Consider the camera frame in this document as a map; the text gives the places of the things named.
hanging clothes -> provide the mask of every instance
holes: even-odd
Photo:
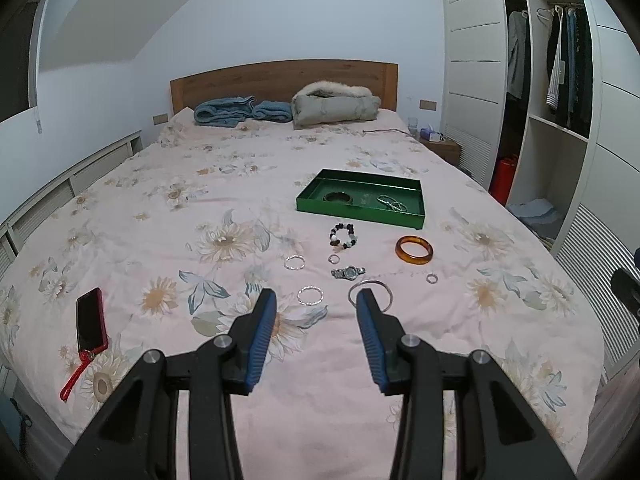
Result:
[[[568,46],[569,46],[569,88],[568,88],[568,127],[571,124],[571,114],[574,113],[575,98],[577,94],[577,79],[576,79],[576,57],[578,51],[577,35],[578,25],[576,21],[575,8],[569,7],[566,12],[567,18],[567,32],[568,32]]]
[[[584,9],[576,10],[576,21],[578,30],[578,51],[576,53],[577,94],[571,122],[574,132],[589,137],[593,109],[593,60],[591,59],[589,19]]]
[[[561,21],[558,109],[555,122],[558,126],[566,128],[569,119],[569,20],[566,18],[566,12],[562,13]]]
[[[507,92],[522,98],[525,75],[525,54],[529,20],[521,12],[513,11],[508,22],[509,62],[507,66]]]
[[[531,32],[527,27],[527,37],[524,49],[524,81],[522,83],[522,99],[520,99],[520,109],[527,111],[529,107],[529,94],[531,90]]]
[[[546,51],[547,71],[549,70],[550,52],[555,53],[553,55],[552,69],[549,73],[549,89],[546,94],[546,104],[550,106],[552,110],[558,110],[562,36],[562,12],[560,12],[559,16],[554,16],[554,21],[551,27],[551,36],[549,37],[548,49]]]

ring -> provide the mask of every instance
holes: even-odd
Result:
[[[411,256],[410,254],[404,252],[404,250],[402,249],[402,244],[407,243],[414,243],[424,247],[425,249],[427,249],[427,255]],[[417,236],[403,236],[396,242],[396,254],[398,255],[398,258],[400,258],[404,262],[407,262],[408,264],[424,265],[428,264],[433,258],[433,247],[431,247],[431,244],[424,238],[420,238]]]
[[[325,202],[343,202],[345,204],[353,203],[353,198],[351,198],[351,195],[348,195],[341,191],[333,191],[331,193],[327,193],[322,197],[322,200],[324,200]]]
[[[305,291],[305,290],[315,290],[316,292],[320,293],[320,299],[318,301],[314,301],[313,303],[310,302],[306,302],[306,301],[302,301],[300,300],[300,295]],[[313,286],[313,285],[307,285],[302,287],[299,291],[298,291],[298,301],[300,302],[300,304],[304,305],[304,306],[314,306],[317,305],[318,303],[322,303],[322,300],[324,299],[324,292],[322,292],[322,289],[317,287],[317,286]]]
[[[361,282],[358,282],[355,285],[353,285],[348,292],[349,303],[351,303],[354,307],[356,307],[355,302],[351,299],[351,292],[357,286],[366,285],[367,283],[375,283],[377,285],[382,285],[383,287],[386,288],[386,291],[389,294],[389,304],[386,306],[385,310],[382,310],[382,312],[386,312],[387,310],[389,310],[391,308],[391,304],[394,302],[394,295],[392,294],[391,289],[388,287],[388,285],[386,283],[380,282],[379,280],[362,280]]]
[[[298,260],[302,260],[302,265],[299,267],[290,267],[287,265],[287,262],[289,260],[294,260],[294,259],[298,259]],[[293,256],[287,256],[286,259],[284,260],[284,268],[285,269],[289,269],[289,270],[300,270],[300,269],[304,269],[305,268],[305,259],[300,256],[299,254],[294,254]]]

wall socket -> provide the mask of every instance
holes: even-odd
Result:
[[[156,126],[157,124],[163,124],[168,122],[169,122],[168,114],[154,115],[154,126]]]
[[[425,101],[424,99],[420,99],[420,110],[432,110],[433,112],[438,107],[436,101]]]

red lanyard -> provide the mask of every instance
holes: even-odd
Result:
[[[80,352],[80,366],[78,367],[78,369],[76,369],[71,378],[66,382],[65,387],[60,390],[61,400],[64,400],[66,402],[66,400],[69,398],[69,395],[71,394],[71,389],[74,387],[74,384],[76,384],[76,381],[78,380],[82,372],[84,372],[88,365],[91,364],[91,361],[93,361],[94,358],[95,355],[92,352],[88,352],[87,350],[82,350]]]

folded blue blanket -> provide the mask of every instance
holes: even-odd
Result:
[[[203,126],[233,128],[252,116],[255,97],[225,97],[196,106],[193,119]]]
[[[254,107],[254,119],[272,121],[273,123],[288,123],[293,120],[291,105],[278,101],[262,101]]]

